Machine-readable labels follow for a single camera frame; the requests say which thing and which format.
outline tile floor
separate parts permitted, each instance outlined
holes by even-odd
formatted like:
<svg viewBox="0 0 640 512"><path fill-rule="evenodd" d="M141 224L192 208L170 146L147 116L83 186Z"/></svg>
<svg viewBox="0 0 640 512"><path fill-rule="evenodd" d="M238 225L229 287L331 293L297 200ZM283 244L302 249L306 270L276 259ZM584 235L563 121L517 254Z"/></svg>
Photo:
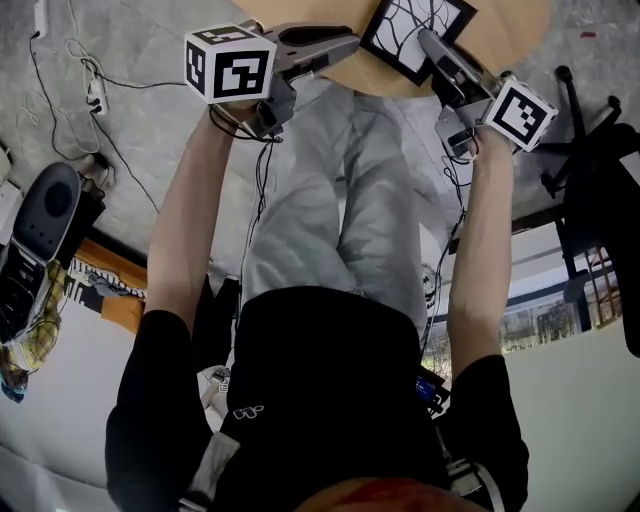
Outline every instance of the tile floor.
<svg viewBox="0 0 640 512"><path fill-rule="evenodd" d="M22 186L57 159L51 149L52 121L46 105L38 97L29 96L29 108L40 117L38 126L20 109L25 90L40 91L28 49L34 32L34 1L0 3L0 139L13 150L11 178ZM560 64L572 67L589 122L602 115L607 96L616 94L622 99L625 120L640 128L640 5L636 0L553 1L554 16L543 44L513 68L520 79L561 107L551 137L571 137L566 102L553 74ZM90 148L93 142L84 109L82 66L67 54L65 45L74 37L67 0L50 0L49 9L50 33L34 42L36 58L51 101L69 115L78 138ZM246 19L228 0L74 0L74 9L80 40L100 59L107 75L137 83L180 81L182 36L186 31ZM111 87L108 97L111 110L101 119L103 126L160 204L203 104L181 87L145 91ZM416 190L425 200L424 211L429 212L425 216L432 224L451 226L458 214L457 201L442 175L442 150L433 129L439 113L437 100L385 101L402 126L403 149ZM77 154L62 119L57 140L63 152ZM101 138L101 143L117 174L98 227L146 252L156 213L106 140ZM238 271L238 254L244 248L251 215L259 149L252 143L238 143L233 149L214 241L214 257L221 273ZM274 166L282 158L286 155L278 155ZM539 185L539 175L546 169L555 171L557 165L558 161L550 157L517 158L515 217L551 204ZM464 180L469 171L460 169L460 175Z"/></svg>

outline black frame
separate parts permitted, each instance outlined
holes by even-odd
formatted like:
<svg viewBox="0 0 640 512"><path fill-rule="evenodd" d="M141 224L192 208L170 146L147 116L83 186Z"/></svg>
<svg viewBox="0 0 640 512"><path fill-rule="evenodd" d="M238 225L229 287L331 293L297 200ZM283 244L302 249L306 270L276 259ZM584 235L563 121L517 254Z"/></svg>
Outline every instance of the black frame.
<svg viewBox="0 0 640 512"><path fill-rule="evenodd" d="M455 40L462 34L462 31L469 25L473 17L478 12L475 7L472 7L464 0L445 0L447 3L454 6L456 9L460 11L460 14L455 19L453 24L447 29L445 34L442 36L442 39L449 43L453 44ZM376 32L378 28L382 24L382 21L385 18L386 13L389 8L392 7L394 0L382 0L378 9L374 13L371 18L371 22L367 27L366 32L362 36L362 41L360 46L367 50L369 53L375 55L380 60L391 66L393 69L401 73L403 76L411 80L414 84L420 87L426 80L429 78L433 72L432 62L427 58L424 61L422 67L417 71L413 71L411 68L402 64L395 55L378 48L375 44L373 44L373 40L375 38Z"/></svg>

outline person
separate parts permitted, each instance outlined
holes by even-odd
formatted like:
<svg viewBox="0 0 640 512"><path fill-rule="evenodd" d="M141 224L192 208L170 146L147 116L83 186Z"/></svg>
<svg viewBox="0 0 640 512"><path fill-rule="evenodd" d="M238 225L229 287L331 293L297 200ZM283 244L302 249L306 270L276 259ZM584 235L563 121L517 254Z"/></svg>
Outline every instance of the person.
<svg viewBox="0 0 640 512"><path fill-rule="evenodd" d="M491 475L504 510L519 510L528 451L498 343L511 274L509 143L478 134L448 312L451 403L436 429L416 394L427 315L400 130L378 99L325 80L302 89L287 128L293 160L274 176L246 255L229 413L213 434L191 333L233 138L205 114L187 143L107 424L113 500L127 512L489 508L486 495L474 503L450 490L447 463L466 459Z"/></svg>

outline forearm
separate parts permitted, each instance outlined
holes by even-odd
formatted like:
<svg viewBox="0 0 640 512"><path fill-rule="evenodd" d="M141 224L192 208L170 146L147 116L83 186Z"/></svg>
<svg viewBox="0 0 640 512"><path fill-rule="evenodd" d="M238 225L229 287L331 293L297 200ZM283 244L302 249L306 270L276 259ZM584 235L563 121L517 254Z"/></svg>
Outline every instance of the forearm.
<svg viewBox="0 0 640 512"><path fill-rule="evenodd" d="M481 152L474 166L449 301L454 378L474 361L500 354L498 328L511 283L513 162L505 147Z"/></svg>
<svg viewBox="0 0 640 512"><path fill-rule="evenodd" d="M205 114L189 138L151 240L147 311L170 311L193 328L207 272L232 137Z"/></svg>

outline black t-shirt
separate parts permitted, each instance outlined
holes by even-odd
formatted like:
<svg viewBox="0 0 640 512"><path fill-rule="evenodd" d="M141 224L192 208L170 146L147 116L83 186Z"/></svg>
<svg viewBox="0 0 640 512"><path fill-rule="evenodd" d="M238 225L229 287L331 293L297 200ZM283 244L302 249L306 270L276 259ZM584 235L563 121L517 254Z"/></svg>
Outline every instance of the black t-shirt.
<svg viewBox="0 0 640 512"><path fill-rule="evenodd" d="M248 302L221 429L240 448L218 480L212 510L292 511L359 477L449 488L434 424L416 395L419 364L410 319L371 300L291 288ZM528 452L502 357L458 377L441 429L452 456L485 466L505 509L519 510ZM127 512L174 509L210 437L184 322L146 314L107 426L115 502Z"/></svg>

